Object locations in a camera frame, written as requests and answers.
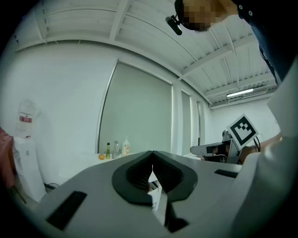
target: paper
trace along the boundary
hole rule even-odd
[[[256,128],[245,114],[241,115],[236,121],[229,125],[227,129],[235,140],[239,150],[258,135]]]

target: fluorescent light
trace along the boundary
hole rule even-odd
[[[236,93],[227,94],[227,97],[233,97],[233,96],[236,96],[236,95],[239,95],[239,94],[250,93],[252,91],[253,91],[253,88],[252,89],[243,90],[243,91],[239,91],[239,92],[236,92]]]

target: green bottle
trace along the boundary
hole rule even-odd
[[[107,154],[106,154],[106,158],[109,159],[110,158],[110,143],[108,142],[107,144]]]

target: pink cloth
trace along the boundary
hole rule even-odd
[[[13,144],[14,138],[0,127],[0,176],[7,188],[14,186],[14,172],[9,161]]]

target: window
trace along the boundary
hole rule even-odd
[[[182,92],[183,109],[183,142],[182,155],[190,153],[191,147],[191,114],[190,114],[190,96]]]
[[[105,101],[99,151],[128,136],[130,153],[171,151],[172,85],[131,66],[118,63]]]
[[[201,124],[200,124],[200,103],[196,102],[196,107],[197,107],[197,130],[198,130],[198,141],[197,141],[197,145],[200,145],[200,137],[201,137]]]

